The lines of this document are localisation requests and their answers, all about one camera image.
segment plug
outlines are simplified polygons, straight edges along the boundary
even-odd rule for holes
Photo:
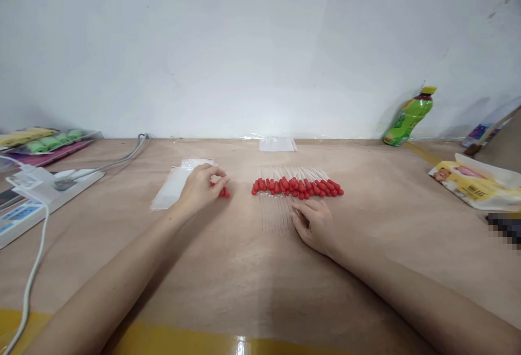
[[[74,181],[70,176],[60,177],[54,182],[54,189],[57,191],[66,191],[76,184],[77,182]]]

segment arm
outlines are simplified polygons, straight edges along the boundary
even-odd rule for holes
[[[222,178],[210,187],[209,180]],[[213,202],[227,184],[219,168],[204,164],[188,177],[179,201],[99,270],[51,318],[25,354],[99,353],[139,298],[183,225]]]
[[[323,201],[293,204],[309,227],[292,213],[302,240],[352,272],[398,312],[425,340],[444,354],[514,355],[521,332],[473,303],[417,272],[367,248],[354,232],[333,221]]]

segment yellow bottle cap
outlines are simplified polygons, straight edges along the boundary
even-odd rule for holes
[[[436,89],[438,89],[437,86],[424,86],[422,89],[422,93],[434,94],[434,92],[436,92]]]

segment brown paper surface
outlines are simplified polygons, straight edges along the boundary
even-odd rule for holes
[[[134,140],[103,140],[50,166],[94,168],[129,153]],[[52,214],[31,295],[54,313],[162,212],[149,207],[171,166],[212,157],[231,178],[231,199],[198,214],[175,239],[132,317],[154,324],[337,346],[364,353],[430,353],[376,294],[293,229],[262,229],[251,185],[259,166],[320,167],[345,195],[326,198],[382,253],[521,327],[519,256],[489,231],[485,212],[440,186],[430,164],[374,142],[297,141],[298,152],[262,153],[257,141],[152,140],[135,160]],[[0,308],[21,309],[41,224],[0,251]]]

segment yellow tape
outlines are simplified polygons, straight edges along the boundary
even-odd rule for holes
[[[27,326],[12,355],[21,355],[30,341],[51,318],[51,314],[31,313]],[[0,351],[5,349],[16,330],[22,312],[0,309]],[[162,325],[132,324],[125,332],[114,355],[190,354],[190,355],[348,355],[327,347],[305,346],[245,336],[193,332]]]
[[[417,156],[423,158],[424,160],[426,160],[428,163],[430,163],[432,166],[438,164],[441,162],[441,158],[420,148],[419,146],[411,143],[411,142],[405,142],[403,144],[404,147],[406,147],[407,149],[409,149],[410,151],[412,151],[414,154],[416,154]]]

